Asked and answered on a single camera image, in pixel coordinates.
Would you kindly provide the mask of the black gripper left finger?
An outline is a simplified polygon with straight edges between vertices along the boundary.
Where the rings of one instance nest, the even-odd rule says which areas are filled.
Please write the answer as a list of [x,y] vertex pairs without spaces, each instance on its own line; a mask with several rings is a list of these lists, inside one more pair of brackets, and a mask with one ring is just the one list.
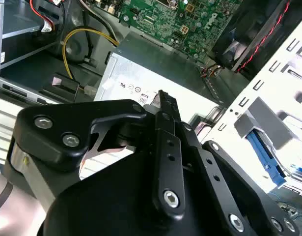
[[181,118],[175,98],[159,91],[149,108],[129,99],[29,107],[13,131],[13,167],[45,210],[72,185],[134,154],[154,159],[152,203],[181,218],[185,190]]

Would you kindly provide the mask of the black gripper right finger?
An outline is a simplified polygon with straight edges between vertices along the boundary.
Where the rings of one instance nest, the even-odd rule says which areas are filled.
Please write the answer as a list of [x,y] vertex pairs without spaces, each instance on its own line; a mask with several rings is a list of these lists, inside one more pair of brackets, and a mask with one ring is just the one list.
[[298,236],[300,231],[273,201],[214,141],[201,144],[180,122],[176,133],[192,161],[196,184],[207,193],[224,236]]

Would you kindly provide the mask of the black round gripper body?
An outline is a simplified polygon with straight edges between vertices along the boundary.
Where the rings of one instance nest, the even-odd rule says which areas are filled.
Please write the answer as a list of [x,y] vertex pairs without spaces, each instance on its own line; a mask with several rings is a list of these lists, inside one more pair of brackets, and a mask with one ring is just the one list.
[[44,236],[227,236],[213,199],[199,175],[183,171],[186,210],[165,220],[152,203],[154,159],[126,157],[80,181],[53,202]]

